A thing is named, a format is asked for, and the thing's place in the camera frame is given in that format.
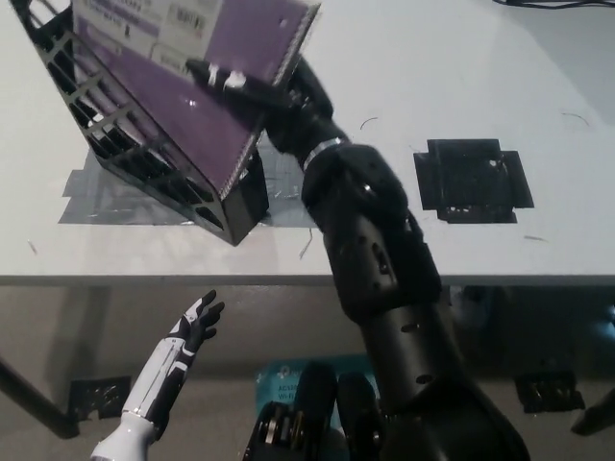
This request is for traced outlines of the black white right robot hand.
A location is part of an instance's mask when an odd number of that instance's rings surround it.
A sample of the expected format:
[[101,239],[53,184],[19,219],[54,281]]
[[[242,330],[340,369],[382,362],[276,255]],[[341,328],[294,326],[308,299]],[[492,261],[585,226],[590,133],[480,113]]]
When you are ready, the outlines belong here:
[[235,118],[254,115],[283,154],[305,165],[319,151],[345,143],[348,136],[332,120],[332,102],[304,58],[287,81],[271,85],[209,61],[190,59],[187,70],[197,86],[224,105]]

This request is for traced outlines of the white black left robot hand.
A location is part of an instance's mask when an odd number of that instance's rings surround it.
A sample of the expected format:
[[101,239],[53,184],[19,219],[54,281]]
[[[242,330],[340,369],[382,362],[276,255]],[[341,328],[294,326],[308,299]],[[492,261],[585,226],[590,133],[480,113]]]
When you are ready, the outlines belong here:
[[197,299],[156,345],[124,404],[125,412],[147,420],[156,432],[164,432],[196,354],[215,336],[224,307],[213,290]]

